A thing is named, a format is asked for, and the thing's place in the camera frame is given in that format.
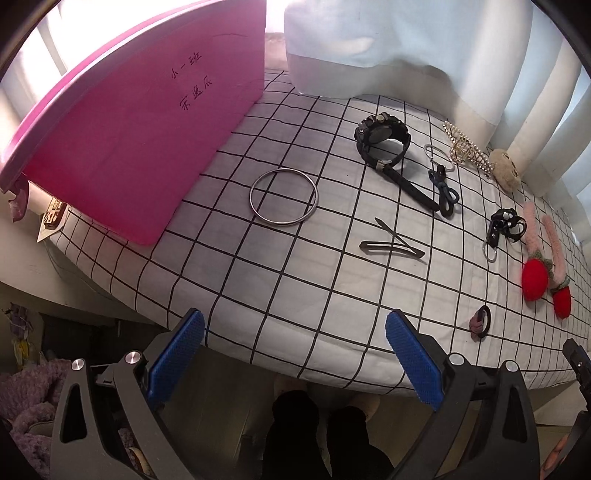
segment black pants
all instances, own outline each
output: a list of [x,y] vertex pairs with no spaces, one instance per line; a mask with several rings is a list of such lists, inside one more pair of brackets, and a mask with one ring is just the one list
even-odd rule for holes
[[[304,391],[286,392],[273,404],[262,462],[262,480],[330,479],[316,443],[318,407]],[[345,407],[329,418],[326,443],[332,478],[385,480],[394,467],[384,452],[369,444],[365,415]]]

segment translucent plastic container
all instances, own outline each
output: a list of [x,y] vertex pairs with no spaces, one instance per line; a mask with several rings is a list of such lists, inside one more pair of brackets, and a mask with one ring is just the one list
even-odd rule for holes
[[18,194],[31,180],[124,238],[155,243],[262,94],[265,14],[265,0],[201,1],[108,42],[22,121],[0,189]]

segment blue textured pad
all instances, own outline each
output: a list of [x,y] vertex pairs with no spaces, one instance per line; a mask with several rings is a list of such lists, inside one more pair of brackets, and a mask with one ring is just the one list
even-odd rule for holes
[[441,372],[397,312],[386,318],[386,338],[419,399],[436,411],[443,401]]
[[151,408],[168,401],[193,355],[201,345],[205,319],[195,310],[154,362],[148,377],[146,400]]

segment silver bolt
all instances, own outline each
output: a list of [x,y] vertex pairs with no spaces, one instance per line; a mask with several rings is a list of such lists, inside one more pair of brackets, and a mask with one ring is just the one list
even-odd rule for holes
[[142,358],[142,354],[139,352],[136,352],[136,351],[129,352],[127,355],[125,355],[125,361],[131,365],[139,362],[139,359],[141,359],[141,358]]
[[464,364],[464,357],[461,356],[459,353],[452,353],[449,356],[449,361],[452,365],[463,365]]
[[519,370],[519,365],[517,365],[513,360],[509,360],[505,363],[505,368],[509,372],[517,372]]
[[72,362],[72,370],[74,370],[74,371],[82,370],[83,366],[84,366],[84,360],[82,360],[82,358],[79,358],[79,359],[74,360]]

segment checkered tablecloth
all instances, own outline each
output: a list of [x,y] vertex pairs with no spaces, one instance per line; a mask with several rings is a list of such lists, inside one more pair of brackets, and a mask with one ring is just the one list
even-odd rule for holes
[[[206,316],[207,346],[306,380],[381,394],[410,390],[385,337],[392,309],[473,364],[516,360],[528,388],[574,378],[560,349],[567,338],[587,346],[590,275],[562,211],[535,199],[538,220],[548,213],[558,227],[573,279],[572,315],[560,322],[551,296],[531,304],[522,299],[522,243],[507,244],[503,237],[492,264],[482,255],[487,218],[500,207],[521,212],[530,194],[507,196],[480,171],[462,166],[449,173],[448,185],[463,207],[446,220],[427,213],[359,157],[352,139],[356,124],[382,111],[399,117],[413,139],[400,169],[436,198],[422,147],[449,147],[440,115],[383,96],[298,95],[286,72],[268,70],[265,78],[262,98],[156,246],[132,245],[76,210],[51,240],[102,288],[153,321],[173,328],[196,307]],[[388,142],[380,146],[389,148]],[[320,206],[302,224],[266,225],[249,207],[251,184],[278,166],[303,170],[317,184]],[[267,177],[255,191],[261,213],[276,220],[301,216],[310,198],[310,185],[292,174]],[[391,239],[374,217],[425,256],[363,253],[360,241]],[[537,228],[551,258],[539,221]],[[474,343],[468,321],[485,303],[492,312],[490,333]]]

